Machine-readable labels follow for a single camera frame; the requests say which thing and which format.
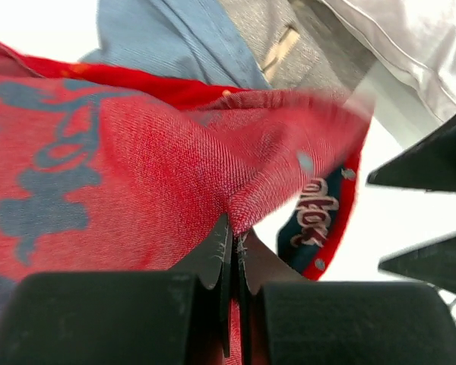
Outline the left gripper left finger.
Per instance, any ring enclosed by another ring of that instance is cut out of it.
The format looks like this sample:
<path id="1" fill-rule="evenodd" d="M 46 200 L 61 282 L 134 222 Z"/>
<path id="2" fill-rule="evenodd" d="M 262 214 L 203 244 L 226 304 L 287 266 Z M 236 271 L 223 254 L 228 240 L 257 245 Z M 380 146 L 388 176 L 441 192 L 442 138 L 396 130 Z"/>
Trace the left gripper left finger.
<path id="1" fill-rule="evenodd" d="M 222 364 L 231 254 L 222 215 L 166 271 L 31 275 L 0 317 L 0 364 Z"/>

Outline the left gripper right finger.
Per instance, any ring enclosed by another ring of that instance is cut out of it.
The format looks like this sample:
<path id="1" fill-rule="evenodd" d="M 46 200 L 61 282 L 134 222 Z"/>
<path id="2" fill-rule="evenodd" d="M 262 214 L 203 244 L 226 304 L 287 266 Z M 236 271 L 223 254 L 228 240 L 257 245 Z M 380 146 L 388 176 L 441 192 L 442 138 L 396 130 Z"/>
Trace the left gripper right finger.
<path id="1" fill-rule="evenodd" d="M 253 232 L 235 246 L 244 364 L 456 364 L 456 326 L 429 285 L 309 281 Z"/>

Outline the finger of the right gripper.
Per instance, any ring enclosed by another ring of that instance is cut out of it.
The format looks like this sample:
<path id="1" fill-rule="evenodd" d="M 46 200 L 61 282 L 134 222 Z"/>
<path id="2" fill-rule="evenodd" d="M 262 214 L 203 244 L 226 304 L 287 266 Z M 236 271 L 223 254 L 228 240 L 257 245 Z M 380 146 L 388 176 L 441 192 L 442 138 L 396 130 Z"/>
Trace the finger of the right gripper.
<path id="1" fill-rule="evenodd" d="M 378 269 L 425 281 L 456 294 L 456 233 L 382 259 Z"/>
<path id="2" fill-rule="evenodd" d="M 456 114 L 414 146 L 373 170 L 367 183 L 456 192 Z"/>

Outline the red pillowcase with grey print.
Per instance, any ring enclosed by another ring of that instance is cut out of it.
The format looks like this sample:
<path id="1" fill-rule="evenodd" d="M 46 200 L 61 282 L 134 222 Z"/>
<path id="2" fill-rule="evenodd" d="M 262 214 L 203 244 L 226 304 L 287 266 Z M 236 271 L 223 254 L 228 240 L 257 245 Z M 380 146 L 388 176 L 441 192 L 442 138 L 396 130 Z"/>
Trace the red pillowcase with grey print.
<path id="1" fill-rule="evenodd" d="M 0 43 L 0 317 L 34 274 L 166 271 L 226 215 L 222 364 L 244 364 L 236 239 L 356 158 L 370 120 L 314 92 L 208 86 Z"/>

